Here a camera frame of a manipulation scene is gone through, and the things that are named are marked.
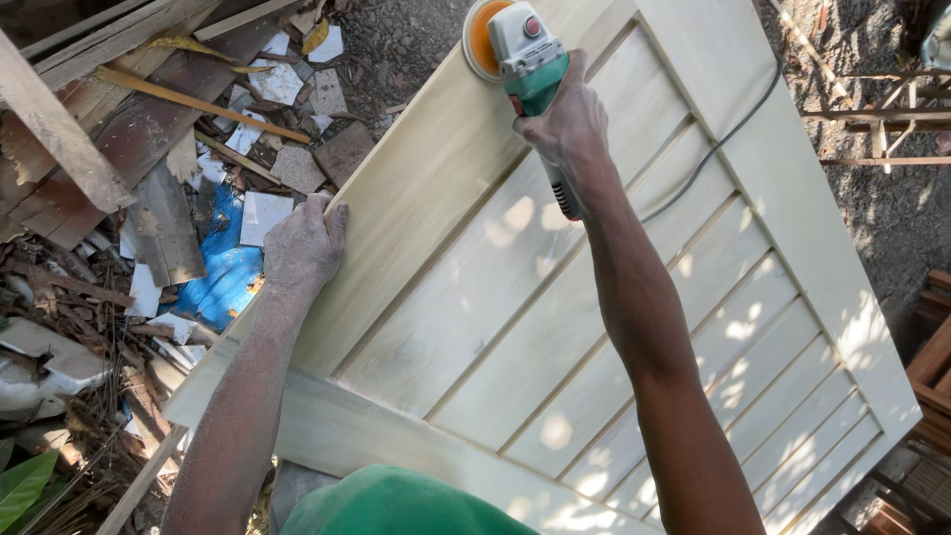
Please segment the blue tarp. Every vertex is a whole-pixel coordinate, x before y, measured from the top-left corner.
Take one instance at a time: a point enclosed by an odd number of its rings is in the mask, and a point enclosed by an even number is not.
[[[179,300],[169,310],[219,330],[251,302],[248,288],[263,272],[261,248],[238,245],[244,202],[236,193],[230,186],[215,186],[211,231],[201,246],[208,276],[179,287]]]

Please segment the power cord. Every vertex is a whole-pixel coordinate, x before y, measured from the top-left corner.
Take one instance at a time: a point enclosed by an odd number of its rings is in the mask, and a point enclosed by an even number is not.
[[[701,171],[704,170],[704,167],[707,165],[707,162],[710,161],[713,155],[716,154],[717,151],[722,149],[723,145],[726,145],[727,141],[729,141],[731,137],[736,135],[736,132],[740,131],[740,129],[742,129],[749,122],[749,120],[753,118],[753,115],[756,115],[756,112],[759,111],[760,108],[763,107],[763,104],[766,103],[767,98],[769,98],[773,90],[776,89],[777,84],[779,84],[779,79],[782,75],[783,75],[783,58],[780,57],[779,55],[776,55],[776,75],[773,76],[773,81],[771,84],[769,84],[769,89],[767,89],[767,92],[765,95],[763,95],[763,98],[761,98],[760,101],[756,103],[756,106],[754,106],[753,109],[747,114],[747,116],[742,121],[740,121],[740,124],[737,125],[736,128],[734,128],[729,134],[727,134],[727,137],[723,138],[723,141],[716,144],[716,146],[710,150],[707,156],[704,157],[703,161],[700,162],[700,166],[697,167],[697,170],[693,172],[693,176],[690,177],[690,180],[687,180],[687,183],[684,184],[682,188],[680,188],[680,191],[677,191],[677,194],[674,195],[669,201],[667,201],[662,207],[658,208],[651,215],[642,219],[641,225],[645,225],[651,219],[664,213],[664,210],[673,206],[674,203],[679,201],[680,198],[684,196],[684,193],[687,193],[687,190],[690,189],[690,187],[693,186],[693,183],[697,181],[697,177],[700,176]]]

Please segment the green shirt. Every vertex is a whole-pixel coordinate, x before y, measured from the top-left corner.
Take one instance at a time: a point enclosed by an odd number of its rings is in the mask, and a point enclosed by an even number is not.
[[[281,535],[536,535],[496,507],[412,470],[371,465],[315,490]]]

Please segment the green leaf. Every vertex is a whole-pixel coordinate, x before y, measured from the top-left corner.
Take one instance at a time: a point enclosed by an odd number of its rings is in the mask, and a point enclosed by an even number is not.
[[[13,439],[0,440],[0,470],[7,467],[13,454]]]
[[[51,449],[0,474],[0,530],[29,509],[49,480],[59,450]]]
[[[40,492],[40,497],[36,501],[36,503],[33,504],[29,509],[27,509],[25,513],[20,515],[20,518],[16,519],[16,522],[11,524],[4,531],[0,532],[0,535],[16,535],[17,533],[19,533],[20,530],[23,529],[23,526],[27,525],[29,521],[33,520],[33,517],[40,514],[40,511],[43,510],[43,507],[46,507],[47,504],[51,502],[52,499],[55,498],[57,494],[59,494],[59,491],[63,490],[63,488],[68,483],[69,481],[63,481],[60,483],[53,483],[53,484],[47,485],[43,489],[43,492]],[[72,498],[72,492],[67,492],[62,498],[60,498],[59,504],[54,506],[53,509],[50,509],[49,511],[52,512],[56,510],[56,507],[58,507],[62,502],[69,500],[70,498]]]

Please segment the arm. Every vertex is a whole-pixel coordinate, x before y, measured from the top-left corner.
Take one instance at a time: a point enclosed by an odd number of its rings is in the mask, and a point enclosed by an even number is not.
[[[746,479],[707,402],[680,298],[608,154],[608,117],[573,51],[549,108],[515,130],[562,168],[584,212],[601,314],[633,383],[671,535],[762,534]]]
[[[184,458],[162,525],[177,533],[243,534],[278,434],[291,349],[343,255],[348,207],[324,224],[330,197],[313,194],[264,237],[267,277],[247,337],[215,389]]]

